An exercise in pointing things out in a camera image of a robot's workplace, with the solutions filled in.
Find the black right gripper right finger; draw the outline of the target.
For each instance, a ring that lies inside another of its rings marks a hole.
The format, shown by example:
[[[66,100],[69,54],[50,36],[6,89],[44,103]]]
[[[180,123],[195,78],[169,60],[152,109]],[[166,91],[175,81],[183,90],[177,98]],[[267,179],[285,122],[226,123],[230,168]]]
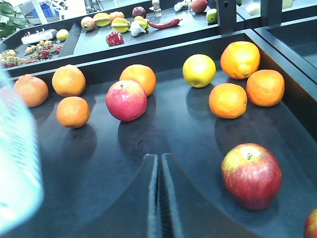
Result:
[[[256,238],[258,235],[210,203],[185,174],[178,159],[159,160],[159,208],[164,238]]]

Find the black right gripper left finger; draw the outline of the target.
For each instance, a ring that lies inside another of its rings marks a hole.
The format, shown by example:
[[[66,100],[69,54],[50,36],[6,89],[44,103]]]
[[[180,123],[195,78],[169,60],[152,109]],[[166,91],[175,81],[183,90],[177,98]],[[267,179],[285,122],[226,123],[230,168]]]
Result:
[[[158,158],[44,164],[45,199],[17,238],[152,238]]]

